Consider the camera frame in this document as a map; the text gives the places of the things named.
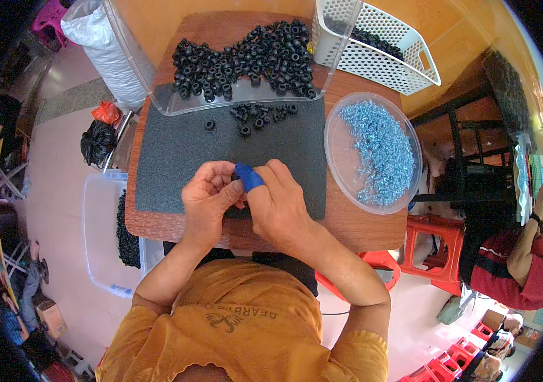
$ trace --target orange t-shirt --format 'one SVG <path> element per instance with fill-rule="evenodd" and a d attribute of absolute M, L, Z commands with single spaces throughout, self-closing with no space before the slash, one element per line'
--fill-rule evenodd
<path fill-rule="evenodd" d="M 388 347 L 354 331 L 323 347 L 318 301 L 289 273 L 216 260 L 193 272 L 172 314 L 131 308 L 101 365 L 102 381 L 172 381 L 214 364 L 234 382 L 386 381 Z"/>

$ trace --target plastic storage box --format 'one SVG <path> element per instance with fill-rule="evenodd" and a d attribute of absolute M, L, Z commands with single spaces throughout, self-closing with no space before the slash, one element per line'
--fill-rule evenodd
<path fill-rule="evenodd" d="M 290 92 L 277 96 L 265 80 L 261 81 L 260 87 L 253 88 L 248 77 L 242 76 L 232 84 L 233 98 L 230 101 L 217 96 L 214 102 L 207 103 L 203 95 L 182 100 L 173 87 L 175 66 L 172 54 L 182 38 L 195 44 L 207 42 L 211 49 L 222 51 L 225 46 L 240 42 L 257 25 L 271 25 L 282 20 L 292 22 L 294 19 L 300 19 L 309 28 L 309 51 L 314 52 L 317 50 L 317 42 L 312 40 L 315 0 L 165 2 L 166 7 L 162 6 L 163 0 L 154 2 L 154 5 L 129 0 L 102 0 L 126 57 L 146 89 L 152 106 L 160 113 L 173 116 L 240 101 L 296 99 Z M 329 54 L 325 64 L 312 61 L 313 86 L 317 92 L 314 99 L 322 97 L 328 88 L 361 7 L 362 0 L 352 0 L 342 6 L 342 14 L 337 19 L 344 23 L 345 29 L 334 31 L 339 37 L 336 49 Z M 151 63 L 156 71 L 149 70 Z"/>
<path fill-rule="evenodd" d="M 118 255 L 118 198 L 127 174 L 109 171 L 87 177 L 82 192 L 82 240 L 91 281 L 117 296 L 131 298 L 136 287 L 164 257 L 163 242 L 140 237 L 140 269 Z"/>
<path fill-rule="evenodd" d="M 347 12 L 352 12 L 353 4 L 354 0 L 317 0 L 313 20 L 313 40 L 317 46 L 313 60 L 316 63 L 333 65 L 342 35 L 330 30 L 325 20 L 331 19 L 335 25 L 346 19 Z M 350 38 L 342 52 L 338 69 L 379 82 L 406 96 L 432 84 L 441 85 L 437 66 L 426 42 L 411 26 L 373 5 L 363 4 L 355 27 L 377 34 L 382 40 L 399 47 L 405 61 Z"/>
<path fill-rule="evenodd" d="M 411 152 L 414 155 L 414 173 L 411 177 L 410 187 L 406 189 L 395 203 L 389 205 L 379 205 L 377 203 L 361 203 L 357 199 L 356 194 L 363 189 L 365 177 L 359 177 L 358 168 L 361 165 L 361 159 L 358 149 L 354 148 L 356 138 L 350 133 L 349 127 L 339 112 L 346 106 L 353 105 L 357 102 L 372 101 L 377 105 L 384 106 L 388 113 L 397 120 L 405 135 L 409 139 Z M 325 153 L 326 162 L 329 164 L 329 169 L 333 174 L 339 188 L 342 189 L 344 195 L 350 199 L 352 203 L 359 206 L 361 209 L 375 213 L 378 215 L 386 215 L 395 213 L 403 209 L 413 199 L 418 184 L 422 177 L 422 151 L 416 131 L 411 125 L 410 120 L 405 114 L 392 102 L 377 94 L 358 92 L 348 94 L 339 100 L 326 119 L 325 126 Z"/>

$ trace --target wooden table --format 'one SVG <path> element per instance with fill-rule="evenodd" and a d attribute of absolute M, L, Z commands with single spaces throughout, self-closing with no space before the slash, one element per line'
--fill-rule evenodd
<path fill-rule="evenodd" d="M 241 40 L 255 26 L 269 25 L 283 19 L 291 21 L 294 18 L 278 13 L 236 11 L 197 13 L 187 16 L 178 27 L 174 39 L 170 42 L 157 68 L 155 83 L 166 84 L 174 81 L 175 67 L 172 54 L 176 44 L 182 38 L 196 43 L 207 42 L 212 49 L 222 50 L 225 45 L 232 45 L 233 42 Z M 303 21 L 308 25 L 311 24 L 311 20 L 303 19 Z M 317 83 L 317 80 L 324 81 L 326 78 L 321 76 L 314 81 L 316 87 L 321 87 L 322 84 Z M 400 97 L 396 91 L 338 70 L 333 75 L 331 85 L 325 94 L 326 115 L 343 96 L 357 91 L 379 94 L 401 107 Z M 133 235 L 177 242 L 183 233 L 183 214 L 136 210 L 136 174 L 149 109 L 150 98 L 146 98 L 131 151 L 125 224 Z M 391 215 L 374 215 L 361 210 L 345 197 L 327 167 L 326 215 L 321 224 L 354 252 L 397 249 L 403 245 L 405 238 L 407 208 Z M 216 246 L 252 251 L 274 251 L 271 245 L 252 232 L 250 219 L 225 219 L 222 237 Z"/>

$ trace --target cardboard box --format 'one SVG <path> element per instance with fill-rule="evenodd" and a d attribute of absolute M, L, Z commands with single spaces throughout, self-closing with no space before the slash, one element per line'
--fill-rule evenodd
<path fill-rule="evenodd" d="M 53 300 L 46 299 L 37 304 L 36 313 L 38 313 L 40 322 L 45 322 L 48 325 L 48 333 L 53 338 L 59 338 L 68 329 L 59 311 L 59 306 Z"/>
<path fill-rule="evenodd" d="M 509 308 L 505 305 L 495 302 L 482 318 L 482 324 L 488 326 L 493 331 L 501 328 L 505 316 L 509 313 Z"/>
<path fill-rule="evenodd" d="M 494 310 L 488 309 L 485 315 L 482 318 L 482 324 L 488 326 L 493 331 L 497 331 L 501 328 L 505 315 Z"/>

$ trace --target wristwatch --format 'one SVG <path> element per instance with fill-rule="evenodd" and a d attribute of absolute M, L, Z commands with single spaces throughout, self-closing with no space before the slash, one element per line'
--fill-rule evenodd
<path fill-rule="evenodd" d="M 537 224 L 539 225 L 539 227 L 541 225 L 543 225 L 543 222 L 541 221 L 541 218 L 539 218 L 535 212 L 531 213 L 529 219 L 535 219 Z"/>

